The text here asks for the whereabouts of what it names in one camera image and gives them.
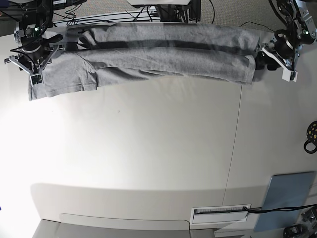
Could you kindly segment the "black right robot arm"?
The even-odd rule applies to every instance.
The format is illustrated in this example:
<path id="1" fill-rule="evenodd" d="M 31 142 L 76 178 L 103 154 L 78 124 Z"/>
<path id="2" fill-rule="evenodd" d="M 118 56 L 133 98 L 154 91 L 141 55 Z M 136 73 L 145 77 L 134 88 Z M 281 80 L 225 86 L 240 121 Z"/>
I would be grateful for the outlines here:
<path id="1" fill-rule="evenodd" d="M 29 75 L 30 85 L 41 84 L 43 71 L 52 62 L 57 51 L 64 50 L 63 36 L 57 34 L 44 38 L 46 30 L 52 27 L 53 1 L 34 0 L 22 5 L 22 19 L 17 22 L 14 30 L 14 39 L 17 48 L 10 51 L 16 53 L 4 60 L 13 63 Z"/>

